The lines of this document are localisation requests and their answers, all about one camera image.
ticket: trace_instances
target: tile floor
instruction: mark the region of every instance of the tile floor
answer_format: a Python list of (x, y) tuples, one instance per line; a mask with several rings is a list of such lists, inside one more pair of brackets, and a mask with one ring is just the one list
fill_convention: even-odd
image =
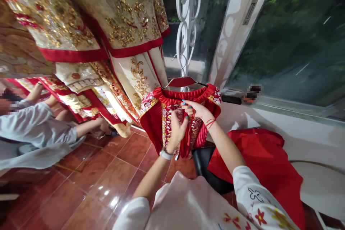
[[(103, 149), (82, 144), (12, 204), (1, 230), (111, 229), (123, 206), (157, 158), (147, 134), (133, 129), (129, 138), (88, 138)], [(196, 178), (193, 160), (173, 160), (163, 181), (177, 170)]]

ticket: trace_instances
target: red cloth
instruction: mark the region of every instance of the red cloth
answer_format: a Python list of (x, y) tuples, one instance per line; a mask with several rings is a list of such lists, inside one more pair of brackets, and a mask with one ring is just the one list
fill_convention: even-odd
[[(191, 92), (163, 91), (157, 87), (148, 93), (141, 104), (140, 124), (148, 134), (157, 153), (166, 146), (171, 136), (170, 114), (177, 110), (178, 118), (182, 122), (187, 114), (182, 110), (182, 99), (203, 104), (217, 118), (220, 114), (220, 92), (214, 85)], [(182, 158), (188, 156), (189, 150), (205, 146), (207, 128), (200, 118), (190, 116), (189, 128), (181, 141), (177, 153)]]
[[(267, 129), (233, 130), (228, 133), (241, 152), (247, 166), (286, 210), (294, 223), (305, 229), (300, 189), (303, 178), (288, 161), (281, 135)], [(218, 149), (215, 149), (208, 170), (233, 183)]]

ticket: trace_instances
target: red-brown floor tile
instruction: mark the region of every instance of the red-brown floor tile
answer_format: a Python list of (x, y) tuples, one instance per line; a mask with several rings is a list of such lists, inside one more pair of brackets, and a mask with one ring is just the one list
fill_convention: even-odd
[(65, 224), (63, 230), (103, 229), (107, 225), (111, 214), (110, 209), (87, 196)]
[(117, 154), (121, 151), (123, 146), (130, 140), (133, 134), (134, 133), (131, 132), (130, 136), (127, 138), (123, 138), (121, 136), (112, 138), (103, 148), (103, 151), (108, 152), (113, 156), (117, 156)]
[(151, 140), (149, 138), (139, 134), (133, 134), (117, 157), (138, 167), (150, 145)]
[(52, 171), (45, 179), (18, 197), (8, 215), (18, 227), (22, 227), (65, 180), (61, 174)]
[(60, 230), (85, 196), (76, 185), (66, 180), (21, 229)]
[(227, 194), (223, 194), (222, 197), (224, 199), (226, 199), (226, 201), (228, 201), (231, 206), (233, 206), (233, 193), (232, 192), (229, 192)]
[(78, 167), (82, 173), (74, 172), (69, 180), (88, 193), (113, 160), (112, 155), (99, 150)]
[(115, 158), (92, 187), (90, 194), (110, 209), (115, 209), (136, 170), (134, 166)]
[[(61, 161), (60, 164), (69, 167), (71, 169), (76, 169), (84, 160), (90, 158), (95, 151), (95, 147), (91, 147), (85, 144), (81, 144), (74, 151), (66, 155)], [(55, 166), (55, 169), (66, 177), (72, 174), (72, 171), (67, 169), (62, 169)]]
[(235, 191), (232, 191), (231, 193), (233, 195), (233, 207), (238, 210)]
[(144, 178), (145, 175), (146, 175), (145, 172), (143, 172), (141, 170), (137, 170), (132, 181), (128, 185), (126, 192), (123, 194), (118, 206), (116, 207), (116, 209), (114, 211), (115, 215), (117, 215), (117, 216), (120, 215), (121, 210), (127, 204), (127, 202), (132, 199), (135, 190), (137, 189), (139, 183), (141, 182), (141, 180)]
[(17, 228), (9, 218), (6, 218), (3, 224), (0, 225), (0, 230), (17, 230)]
[[(141, 164), (139, 166), (139, 169), (143, 170), (144, 172), (148, 172), (148, 170), (151, 168), (151, 166), (154, 164), (154, 162), (157, 160), (157, 158), (158, 158), (158, 154), (156, 152), (155, 146), (153, 144), (151, 144), (146, 155), (144, 156), (143, 161), (141, 162)], [(165, 168), (165, 171), (164, 171), (163, 176), (162, 176), (162, 181), (165, 180), (166, 174), (168, 173), (170, 163), (171, 162), (169, 162)]]
[(145, 131), (142, 131), (142, 130), (140, 130), (140, 129), (136, 129), (135, 132), (136, 132), (137, 134), (139, 134), (139, 135), (142, 135), (142, 136), (148, 138), (148, 135), (147, 135), (147, 133), (146, 133)]
[(193, 159), (182, 159), (181, 157), (175, 161), (175, 157), (172, 159), (168, 174), (166, 175), (165, 182), (171, 182), (175, 173), (180, 171), (186, 178), (195, 179), (197, 174), (195, 172), (195, 166)]
[(117, 218), (117, 215), (112, 214), (104, 230), (112, 230)]

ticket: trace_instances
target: clothes hanger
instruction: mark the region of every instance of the clothes hanger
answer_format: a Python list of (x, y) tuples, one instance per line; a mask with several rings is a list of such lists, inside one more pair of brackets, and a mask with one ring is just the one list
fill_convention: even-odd
[(175, 78), (171, 79), (170, 82), (165, 87), (162, 88), (162, 90), (164, 88), (168, 87), (168, 86), (172, 86), (172, 87), (187, 87), (187, 86), (192, 85), (192, 84), (199, 84), (199, 85), (208, 87), (207, 84), (196, 82), (192, 77), (175, 77)]

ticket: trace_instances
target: blurred object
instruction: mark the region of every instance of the blurred object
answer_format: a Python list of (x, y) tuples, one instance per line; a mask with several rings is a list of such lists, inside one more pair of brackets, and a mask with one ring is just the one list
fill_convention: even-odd
[(54, 73), (55, 63), (43, 57), (31, 34), (16, 21), (5, 0), (0, 0), (0, 77), (24, 78)]

